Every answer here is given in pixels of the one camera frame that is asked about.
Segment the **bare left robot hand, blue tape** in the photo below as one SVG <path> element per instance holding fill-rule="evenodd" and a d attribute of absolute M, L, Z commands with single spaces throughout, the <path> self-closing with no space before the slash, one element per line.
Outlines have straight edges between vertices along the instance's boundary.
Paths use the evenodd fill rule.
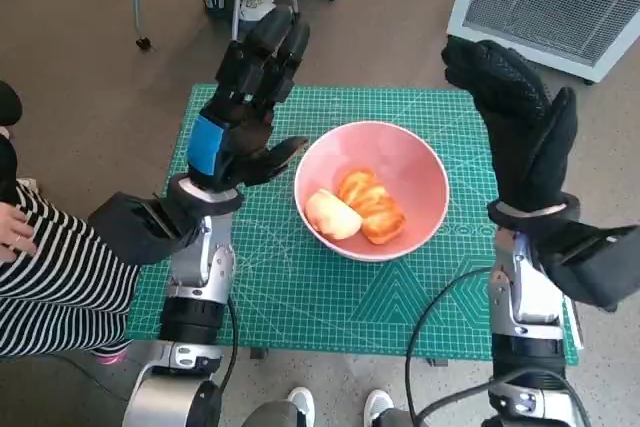
<path fill-rule="evenodd" d="M 309 37 L 309 24 L 278 6 L 242 41 L 230 42 L 217 88 L 188 143 L 188 177 L 195 185 L 222 192 L 268 183 L 307 144 L 307 138 L 292 136 L 268 146 L 275 106 L 291 93 Z"/>

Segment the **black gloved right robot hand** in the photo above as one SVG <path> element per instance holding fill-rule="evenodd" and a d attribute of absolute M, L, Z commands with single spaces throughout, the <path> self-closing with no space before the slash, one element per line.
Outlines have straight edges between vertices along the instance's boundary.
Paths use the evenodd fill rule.
<path fill-rule="evenodd" d="M 499 200 L 526 213 L 566 204 L 575 91 L 563 87 L 551 97 L 522 55 L 494 41 L 450 36 L 441 57 L 446 80 L 472 96 L 484 121 Z"/>

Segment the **person's hand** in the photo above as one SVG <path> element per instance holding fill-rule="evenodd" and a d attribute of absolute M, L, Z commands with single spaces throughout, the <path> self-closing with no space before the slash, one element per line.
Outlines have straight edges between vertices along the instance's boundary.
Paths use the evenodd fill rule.
<path fill-rule="evenodd" d="M 34 230 L 27 217 L 15 206 L 2 202 L 0 209 L 0 257 L 2 262 L 14 261 L 21 253 L 34 255 Z"/>

